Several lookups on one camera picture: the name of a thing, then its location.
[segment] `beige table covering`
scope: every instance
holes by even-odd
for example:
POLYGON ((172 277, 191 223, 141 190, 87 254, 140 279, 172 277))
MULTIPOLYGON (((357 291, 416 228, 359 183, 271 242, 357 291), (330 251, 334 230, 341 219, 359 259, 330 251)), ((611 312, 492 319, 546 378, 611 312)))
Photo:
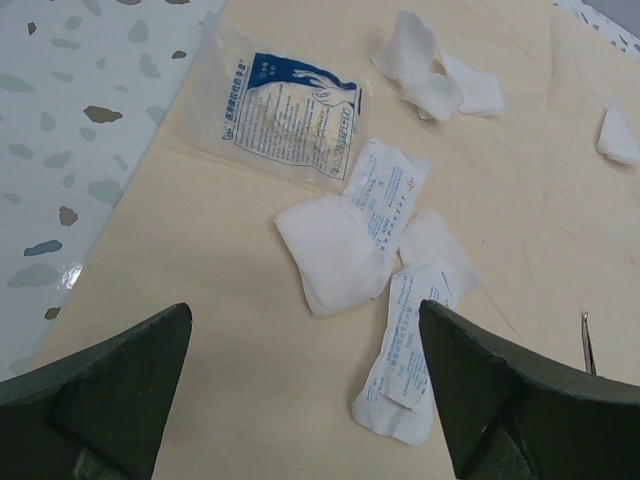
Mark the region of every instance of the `beige table covering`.
MULTIPOLYGON (((370 133, 432 163, 418 208, 443 214, 482 279, 463 315, 583 368, 588 309, 598 373, 640 384, 638 173, 594 148, 615 99, 640 132, 635 60, 542 0, 232 0, 225 15, 370 79, 370 133), (496 73, 510 111, 419 120, 369 61, 399 5, 428 18, 442 48, 496 73)), ((388 293, 312 318, 273 218, 314 193, 190 148, 176 135, 183 100, 184 90, 35 365, 185 301, 193 336, 154 478, 452 479, 438 422, 415 449, 351 419, 388 293)))

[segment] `transparent plastic wrapper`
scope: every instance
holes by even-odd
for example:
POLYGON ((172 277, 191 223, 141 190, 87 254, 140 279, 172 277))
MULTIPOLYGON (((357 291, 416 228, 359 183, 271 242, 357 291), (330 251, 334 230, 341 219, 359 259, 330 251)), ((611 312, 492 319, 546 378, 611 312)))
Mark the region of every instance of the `transparent plastic wrapper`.
POLYGON ((208 18, 182 127, 205 151, 341 193, 367 140, 371 92, 208 18))

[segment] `speckled floor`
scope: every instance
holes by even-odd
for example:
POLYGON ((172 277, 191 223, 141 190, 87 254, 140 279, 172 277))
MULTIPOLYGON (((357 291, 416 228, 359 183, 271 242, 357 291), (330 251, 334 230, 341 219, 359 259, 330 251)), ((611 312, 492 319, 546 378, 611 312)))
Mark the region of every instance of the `speckled floor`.
POLYGON ((224 2, 0 0, 0 381, 28 367, 224 2))

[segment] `black object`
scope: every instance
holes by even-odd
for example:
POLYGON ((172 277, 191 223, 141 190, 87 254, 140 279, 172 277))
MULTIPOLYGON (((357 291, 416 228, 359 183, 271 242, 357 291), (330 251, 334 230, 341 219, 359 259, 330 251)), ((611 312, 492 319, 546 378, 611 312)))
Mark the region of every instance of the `black object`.
POLYGON ((0 383, 0 479, 150 479, 190 336, 174 305, 0 383))
POLYGON ((493 335, 435 303, 420 334, 456 477, 640 479, 640 388, 493 335))

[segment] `hand illustration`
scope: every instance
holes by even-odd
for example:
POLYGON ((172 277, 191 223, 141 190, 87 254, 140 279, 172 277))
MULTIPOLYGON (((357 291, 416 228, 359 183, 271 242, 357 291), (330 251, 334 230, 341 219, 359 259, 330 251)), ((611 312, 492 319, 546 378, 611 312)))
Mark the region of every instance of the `hand illustration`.
POLYGON ((294 70, 293 76, 296 78, 308 78, 309 83, 315 87, 321 88, 317 92, 313 92, 313 98, 329 107, 335 107, 341 103, 350 103, 355 105, 357 89, 344 89, 336 87, 330 79, 324 75, 320 75, 309 70, 294 70))

